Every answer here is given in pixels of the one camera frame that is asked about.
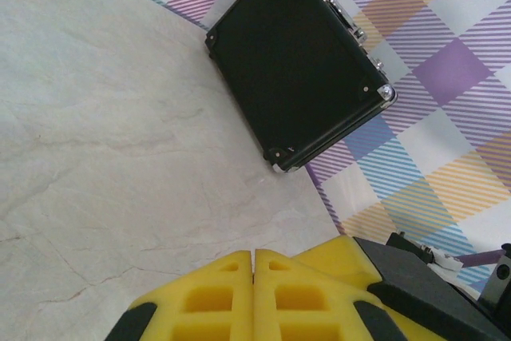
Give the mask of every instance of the checkered fabric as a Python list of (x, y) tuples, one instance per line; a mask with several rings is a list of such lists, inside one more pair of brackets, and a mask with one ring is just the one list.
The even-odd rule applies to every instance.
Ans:
[[(207, 29), (235, 0), (153, 1)], [(307, 166), (339, 231), (454, 255), (511, 241), (511, 0), (339, 1), (400, 95)]]

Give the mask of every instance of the purple cable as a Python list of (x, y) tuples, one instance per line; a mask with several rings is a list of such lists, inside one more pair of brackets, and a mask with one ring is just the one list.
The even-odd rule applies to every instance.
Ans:
[(456, 258), (463, 263), (464, 268), (470, 268), (480, 265), (496, 264), (504, 254), (504, 249), (498, 249), (496, 251), (476, 253), (475, 255), (456, 256)]

